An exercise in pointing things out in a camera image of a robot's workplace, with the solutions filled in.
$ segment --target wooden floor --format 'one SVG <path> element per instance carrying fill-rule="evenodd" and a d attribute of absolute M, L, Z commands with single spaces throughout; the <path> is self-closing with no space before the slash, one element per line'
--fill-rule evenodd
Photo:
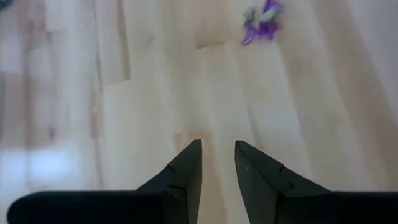
<path fill-rule="evenodd" d="M 40 190 L 135 189 L 203 139 L 199 223 L 248 223 L 243 139 L 334 190 L 398 190 L 398 2 L 16 0 L 0 13 L 0 223 Z"/>

